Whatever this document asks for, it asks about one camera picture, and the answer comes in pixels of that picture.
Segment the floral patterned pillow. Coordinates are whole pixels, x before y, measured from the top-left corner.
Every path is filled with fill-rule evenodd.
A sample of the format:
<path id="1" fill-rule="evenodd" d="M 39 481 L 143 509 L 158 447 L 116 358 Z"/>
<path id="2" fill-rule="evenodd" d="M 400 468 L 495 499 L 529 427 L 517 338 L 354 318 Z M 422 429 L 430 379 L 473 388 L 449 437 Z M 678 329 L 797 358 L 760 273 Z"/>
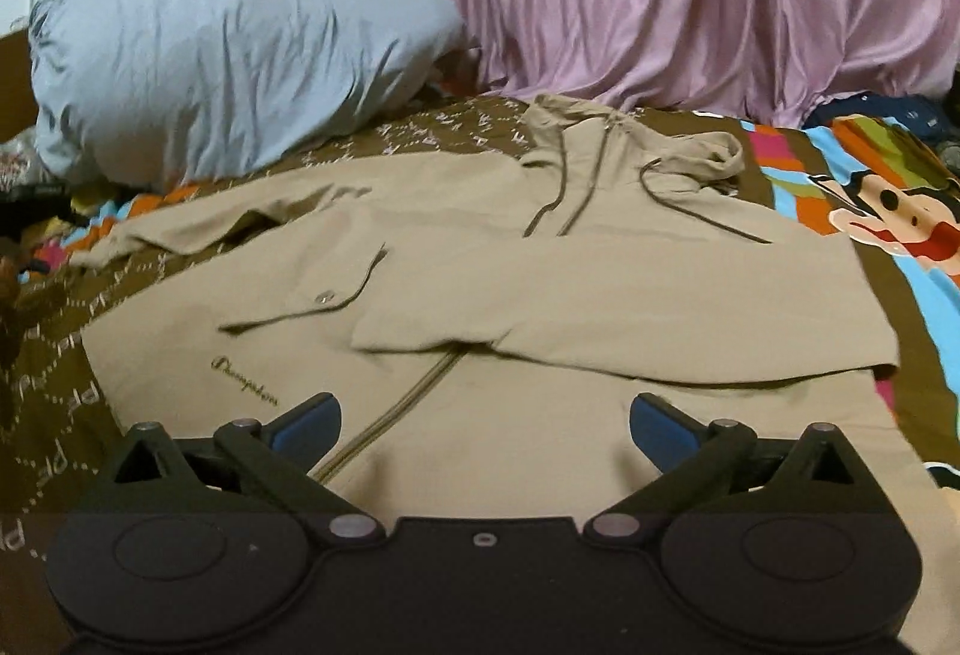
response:
<path id="1" fill-rule="evenodd" d="M 36 148 L 36 128 L 28 127 L 0 145 L 0 190 L 41 185 L 60 185 L 60 180 L 44 166 Z"/>

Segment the grey bundled duvet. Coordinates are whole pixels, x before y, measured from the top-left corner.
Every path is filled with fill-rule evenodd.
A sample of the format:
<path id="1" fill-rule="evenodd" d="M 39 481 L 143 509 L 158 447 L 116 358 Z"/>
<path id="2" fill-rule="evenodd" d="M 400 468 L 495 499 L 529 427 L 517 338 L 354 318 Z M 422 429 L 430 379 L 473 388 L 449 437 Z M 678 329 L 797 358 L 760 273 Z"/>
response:
<path id="1" fill-rule="evenodd" d="M 467 28 L 451 0 L 41 0 L 28 42 L 44 169 L 166 192 L 404 106 Z"/>

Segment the dark blue bag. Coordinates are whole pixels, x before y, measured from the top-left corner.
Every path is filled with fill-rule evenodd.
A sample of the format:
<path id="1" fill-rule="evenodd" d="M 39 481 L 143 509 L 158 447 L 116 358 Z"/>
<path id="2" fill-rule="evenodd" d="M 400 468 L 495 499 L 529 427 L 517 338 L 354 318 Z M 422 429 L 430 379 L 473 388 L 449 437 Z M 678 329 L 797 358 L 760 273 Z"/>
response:
<path id="1" fill-rule="evenodd" d="M 946 143 L 957 134 L 944 109 L 934 100 L 924 95 L 890 97 L 875 92 L 860 92 L 820 104 L 805 118 L 804 128 L 830 125 L 835 118 L 850 115 L 893 120 L 928 146 Z"/>

